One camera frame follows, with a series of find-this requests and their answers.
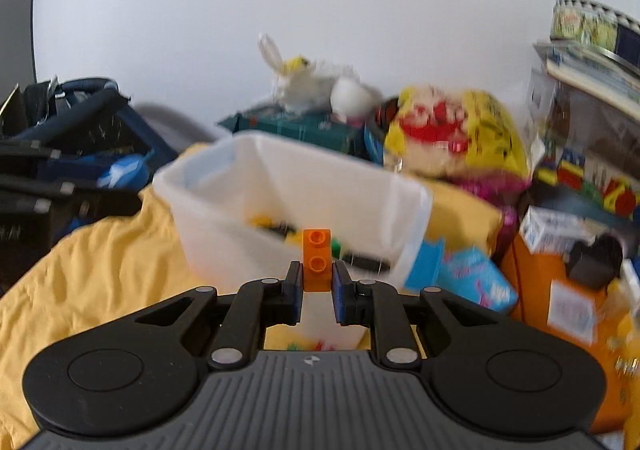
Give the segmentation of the green book box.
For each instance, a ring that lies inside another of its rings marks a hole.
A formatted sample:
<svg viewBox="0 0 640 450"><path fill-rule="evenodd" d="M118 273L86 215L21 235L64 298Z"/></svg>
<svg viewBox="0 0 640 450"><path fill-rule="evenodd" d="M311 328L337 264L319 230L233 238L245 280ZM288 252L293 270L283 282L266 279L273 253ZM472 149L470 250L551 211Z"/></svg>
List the green book box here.
<svg viewBox="0 0 640 450"><path fill-rule="evenodd" d="M362 127L338 122L326 111L296 114L277 104L265 104L231 114L218 125L232 134L254 129L344 155L367 158Z"/></svg>

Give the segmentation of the orange box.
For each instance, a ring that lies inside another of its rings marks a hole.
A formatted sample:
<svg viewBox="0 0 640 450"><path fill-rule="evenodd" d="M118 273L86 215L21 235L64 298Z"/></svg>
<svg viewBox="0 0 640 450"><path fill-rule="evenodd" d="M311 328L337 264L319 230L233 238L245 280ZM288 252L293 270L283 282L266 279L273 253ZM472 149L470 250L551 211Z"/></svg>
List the orange box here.
<svg viewBox="0 0 640 450"><path fill-rule="evenodd" d="M506 250L500 270L518 292L512 318L585 349L602 366L606 392L591 431L621 430L631 416L631 392L629 381L615 370L622 352L610 345L618 321L598 317L606 293L568 279L561 255L532 253L521 237Z"/></svg>

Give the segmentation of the white plastic bin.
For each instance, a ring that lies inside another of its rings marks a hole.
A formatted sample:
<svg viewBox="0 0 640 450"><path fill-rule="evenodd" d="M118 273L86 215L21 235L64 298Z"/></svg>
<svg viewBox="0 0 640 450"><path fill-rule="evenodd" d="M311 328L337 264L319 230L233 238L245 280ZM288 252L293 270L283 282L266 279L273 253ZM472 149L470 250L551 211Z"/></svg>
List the white plastic bin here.
<svg viewBox="0 0 640 450"><path fill-rule="evenodd" d="M219 293L282 277L302 250L255 225L264 217L324 228L342 248L390 263L402 288L423 242L433 196L417 181L326 149L244 132L162 167L153 190L170 208L186 261Z"/></svg>

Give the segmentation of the small white medicine box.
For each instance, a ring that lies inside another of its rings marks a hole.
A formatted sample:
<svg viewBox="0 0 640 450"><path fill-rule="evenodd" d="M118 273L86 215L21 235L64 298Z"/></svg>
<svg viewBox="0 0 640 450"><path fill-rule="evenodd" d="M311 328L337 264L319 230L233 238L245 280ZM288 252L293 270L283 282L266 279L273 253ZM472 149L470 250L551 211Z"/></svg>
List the small white medicine box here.
<svg viewBox="0 0 640 450"><path fill-rule="evenodd" d="M533 254L568 253L578 241L589 243L593 238L582 218L543 207L527 209L518 233Z"/></svg>

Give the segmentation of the clear plastic storage box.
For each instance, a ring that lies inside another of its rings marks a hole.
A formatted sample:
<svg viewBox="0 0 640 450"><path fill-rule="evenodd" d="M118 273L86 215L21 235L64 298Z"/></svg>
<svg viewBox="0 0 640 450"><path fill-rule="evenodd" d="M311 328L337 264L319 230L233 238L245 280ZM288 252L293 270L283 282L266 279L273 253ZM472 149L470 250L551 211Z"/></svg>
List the clear plastic storage box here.
<svg viewBox="0 0 640 450"><path fill-rule="evenodd" d="M639 121L538 70L527 103L544 144L532 194L544 207L639 224Z"/></svg>

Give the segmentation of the stack of books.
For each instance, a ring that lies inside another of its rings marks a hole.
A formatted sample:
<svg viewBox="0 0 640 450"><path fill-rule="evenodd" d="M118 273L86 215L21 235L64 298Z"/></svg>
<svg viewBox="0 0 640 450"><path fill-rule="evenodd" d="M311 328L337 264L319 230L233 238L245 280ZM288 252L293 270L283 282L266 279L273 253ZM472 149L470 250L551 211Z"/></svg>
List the stack of books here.
<svg viewBox="0 0 640 450"><path fill-rule="evenodd" d="M618 109L639 105L639 69L598 47L538 41L534 50L548 76Z"/></svg>

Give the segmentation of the light blue carton box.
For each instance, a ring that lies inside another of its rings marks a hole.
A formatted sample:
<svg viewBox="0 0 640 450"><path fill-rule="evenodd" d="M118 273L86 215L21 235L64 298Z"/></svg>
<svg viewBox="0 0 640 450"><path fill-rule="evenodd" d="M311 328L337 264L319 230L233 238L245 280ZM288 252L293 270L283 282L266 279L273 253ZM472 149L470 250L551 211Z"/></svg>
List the light blue carton box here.
<svg viewBox="0 0 640 450"><path fill-rule="evenodd" d="M509 314L518 301L514 290L490 258L477 247L445 251L444 241L424 241L404 289L436 287L482 307Z"/></svg>

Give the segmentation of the orange duplo brick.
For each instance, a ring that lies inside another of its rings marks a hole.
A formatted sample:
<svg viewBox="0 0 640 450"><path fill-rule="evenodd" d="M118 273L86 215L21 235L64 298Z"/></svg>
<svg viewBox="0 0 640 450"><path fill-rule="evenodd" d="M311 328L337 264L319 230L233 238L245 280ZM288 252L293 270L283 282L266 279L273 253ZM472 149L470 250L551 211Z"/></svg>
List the orange duplo brick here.
<svg viewBox="0 0 640 450"><path fill-rule="evenodd" d="M329 229L303 230L303 286L305 292L329 292L332 249Z"/></svg>

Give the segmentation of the round cookie tin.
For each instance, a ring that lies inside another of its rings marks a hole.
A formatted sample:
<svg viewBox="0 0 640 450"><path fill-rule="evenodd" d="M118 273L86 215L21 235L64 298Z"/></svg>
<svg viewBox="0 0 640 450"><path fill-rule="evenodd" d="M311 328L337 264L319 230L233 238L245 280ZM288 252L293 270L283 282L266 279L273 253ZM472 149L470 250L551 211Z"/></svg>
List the round cookie tin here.
<svg viewBox="0 0 640 450"><path fill-rule="evenodd" d="M639 66L639 21L602 3L556 0L550 39L595 46Z"/></svg>

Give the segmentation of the yellow cloth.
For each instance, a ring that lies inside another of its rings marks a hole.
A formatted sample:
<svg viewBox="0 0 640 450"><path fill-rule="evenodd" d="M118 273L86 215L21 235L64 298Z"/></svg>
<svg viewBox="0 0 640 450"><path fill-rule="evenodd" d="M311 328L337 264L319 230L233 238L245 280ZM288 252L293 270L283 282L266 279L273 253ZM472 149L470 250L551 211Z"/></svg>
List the yellow cloth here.
<svg viewBox="0 0 640 450"><path fill-rule="evenodd" d="M492 252L502 224L495 207L441 181L417 182L433 196L423 240ZM36 433L22 376L37 352L186 290L214 287L186 261L170 208L153 184L141 198L137 215L105 218L63 238L2 297L3 448L20 448Z"/></svg>

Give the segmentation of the white plastic bag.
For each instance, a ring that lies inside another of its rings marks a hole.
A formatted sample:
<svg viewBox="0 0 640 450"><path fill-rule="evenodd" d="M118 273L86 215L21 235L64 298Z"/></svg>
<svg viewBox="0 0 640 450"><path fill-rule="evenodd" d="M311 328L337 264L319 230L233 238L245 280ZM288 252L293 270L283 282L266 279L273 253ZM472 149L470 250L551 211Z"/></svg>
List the white plastic bag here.
<svg viewBox="0 0 640 450"><path fill-rule="evenodd" d="M258 36L258 50L273 73L272 99L288 112L298 114L330 108L334 85L341 78L359 81L352 66L327 60L310 60L302 55L284 59L273 38Z"/></svg>

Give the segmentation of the dark blue bag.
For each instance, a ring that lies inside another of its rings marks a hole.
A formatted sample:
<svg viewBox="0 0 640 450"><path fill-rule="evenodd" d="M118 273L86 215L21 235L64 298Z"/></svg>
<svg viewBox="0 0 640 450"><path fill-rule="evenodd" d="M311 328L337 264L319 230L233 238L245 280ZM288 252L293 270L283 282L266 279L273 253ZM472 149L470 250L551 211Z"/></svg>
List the dark blue bag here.
<svg viewBox="0 0 640 450"><path fill-rule="evenodd" d="M1 129L1 240L54 242L79 226L134 216L139 191L177 152L110 79L17 92L23 131Z"/></svg>

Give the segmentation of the yellow red snack bag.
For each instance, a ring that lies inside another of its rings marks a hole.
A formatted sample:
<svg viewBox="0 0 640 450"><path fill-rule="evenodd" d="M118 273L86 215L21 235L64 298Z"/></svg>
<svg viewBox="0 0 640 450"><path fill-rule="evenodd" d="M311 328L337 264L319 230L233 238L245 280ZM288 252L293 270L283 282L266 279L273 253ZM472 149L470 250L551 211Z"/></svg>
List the yellow red snack bag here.
<svg viewBox="0 0 640 450"><path fill-rule="evenodd" d="M526 144L508 108L485 91L408 86L398 97L384 149L427 177L513 177L525 181Z"/></svg>

